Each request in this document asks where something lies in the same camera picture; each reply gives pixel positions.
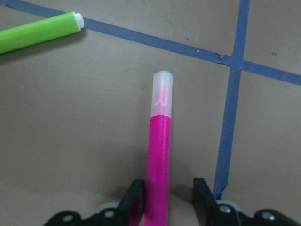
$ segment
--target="pink marker tip inside cap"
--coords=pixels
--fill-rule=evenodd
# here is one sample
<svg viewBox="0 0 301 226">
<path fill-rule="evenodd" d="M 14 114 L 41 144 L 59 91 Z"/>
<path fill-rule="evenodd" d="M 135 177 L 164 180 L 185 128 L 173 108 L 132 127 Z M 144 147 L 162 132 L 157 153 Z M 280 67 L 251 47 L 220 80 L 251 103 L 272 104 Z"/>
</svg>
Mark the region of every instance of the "pink marker tip inside cap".
<svg viewBox="0 0 301 226">
<path fill-rule="evenodd" d="M 151 101 L 151 117 L 165 115 L 171 118 L 173 75 L 168 71 L 154 74 Z"/>
</svg>

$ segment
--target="marker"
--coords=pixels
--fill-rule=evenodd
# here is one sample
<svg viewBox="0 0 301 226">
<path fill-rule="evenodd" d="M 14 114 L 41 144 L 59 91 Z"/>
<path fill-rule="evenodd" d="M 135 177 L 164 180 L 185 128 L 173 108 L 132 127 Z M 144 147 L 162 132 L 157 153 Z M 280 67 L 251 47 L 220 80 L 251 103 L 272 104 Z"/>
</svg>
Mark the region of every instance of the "marker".
<svg viewBox="0 0 301 226">
<path fill-rule="evenodd" d="M 154 74 L 144 226 L 167 226 L 173 76 Z"/>
<path fill-rule="evenodd" d="M 70 12 L 0 31 L 0 54 L 77 33 L 84 25 L 80 13 Z"/>
</svg>

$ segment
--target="translucent marker cap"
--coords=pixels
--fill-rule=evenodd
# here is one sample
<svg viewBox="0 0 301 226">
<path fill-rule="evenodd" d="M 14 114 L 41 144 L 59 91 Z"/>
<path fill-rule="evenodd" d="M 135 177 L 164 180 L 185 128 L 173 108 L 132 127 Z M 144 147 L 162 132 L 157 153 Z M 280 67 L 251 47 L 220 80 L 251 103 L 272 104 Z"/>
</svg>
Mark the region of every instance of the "translucent marker cap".
<svg viewBox="0 0 301 226">
<path fill-rule="evenodd" d="M 152 86 L 151 114 L 165 115 L 171 118 L 171 100 L 173 95 L 173 75 L 168 71 L 154 74 Z"/>
</svg>

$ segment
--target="green marker barrel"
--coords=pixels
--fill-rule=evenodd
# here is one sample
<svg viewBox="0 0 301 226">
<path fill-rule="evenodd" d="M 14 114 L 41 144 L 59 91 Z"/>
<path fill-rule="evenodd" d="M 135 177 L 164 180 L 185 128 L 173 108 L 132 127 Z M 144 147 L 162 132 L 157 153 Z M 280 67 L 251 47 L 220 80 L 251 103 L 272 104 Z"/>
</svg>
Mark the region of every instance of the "green marker barrel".
<svg viewBox="0 0 301 226">
<path fill-rule="evenodd" d="M 77 33 L 83 27 L 83 16 L 70 12 L 0 31 L 0 54 Z"/>
</svg>

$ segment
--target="pink marker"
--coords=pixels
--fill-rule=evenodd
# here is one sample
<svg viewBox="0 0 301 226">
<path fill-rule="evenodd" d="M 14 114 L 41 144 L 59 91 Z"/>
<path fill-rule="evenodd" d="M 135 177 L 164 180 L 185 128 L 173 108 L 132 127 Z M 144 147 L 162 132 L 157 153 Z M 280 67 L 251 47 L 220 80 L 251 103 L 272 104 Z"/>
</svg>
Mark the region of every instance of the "pink marker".
<svg viewBox="0 0 301 226">
<path fill-rule="evenodd" d="M 154 74 L 150 116 L 150 143 L 146 172 L 144 226 L 167 226 L 168 174 L 173 76 Z"/>
</svg>

